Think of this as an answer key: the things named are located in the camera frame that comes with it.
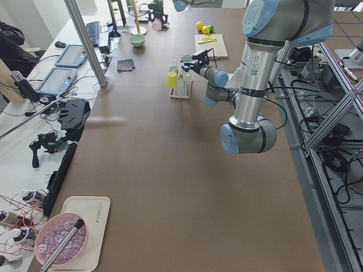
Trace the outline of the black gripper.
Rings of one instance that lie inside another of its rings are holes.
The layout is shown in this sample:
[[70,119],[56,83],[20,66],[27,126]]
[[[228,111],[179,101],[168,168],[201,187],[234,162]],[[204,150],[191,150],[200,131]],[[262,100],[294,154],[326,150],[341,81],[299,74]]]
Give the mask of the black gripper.
[[190,70],[192,70],[197,74],[200,74],[201,69],[207,67],[210,64],[208,56],[208,53],[210,51],[210,49],[200,50],[191,55],[192,61],[181,61],[180,65],[182,70],[184,70],[185,72],[189,72]]
[[151,23],[155,18],[159,18],[162,21],[162,28],[169,28],[168,15],[164,13],[163,1],[152,1],[147,7]]

